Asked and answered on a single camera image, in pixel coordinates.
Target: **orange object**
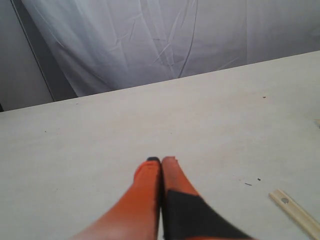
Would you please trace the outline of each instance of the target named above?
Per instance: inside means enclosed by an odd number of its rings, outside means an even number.
[[[165,240],[252,239],[217,214],[199,196],[174,156],[162,160]]]
[[[121,199],[72,240],[156,240],[161,182],[160,161],[150,157],[137,168]]]

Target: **white table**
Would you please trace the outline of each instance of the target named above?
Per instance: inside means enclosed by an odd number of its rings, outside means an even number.
[[[314,119],[320,51],[0,113],[0,239],[70,237],[166,155],[249,235],[308,239],[268,193],[320,220]]]

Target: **wrinkled fabric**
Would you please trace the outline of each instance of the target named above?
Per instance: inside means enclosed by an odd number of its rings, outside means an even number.
[[[320,0],[22,0],[78,96],[320,50]]]

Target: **black tip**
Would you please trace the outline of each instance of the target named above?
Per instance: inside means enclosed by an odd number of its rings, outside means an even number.
[[[160,163],[160,159],[157,158],[156,156],[150,156],[147,158],[147,161],[158,161]]]

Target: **white curtain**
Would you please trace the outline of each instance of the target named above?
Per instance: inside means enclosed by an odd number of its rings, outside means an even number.
[[[22,0],[78,96],[320,50],[320,0]]]

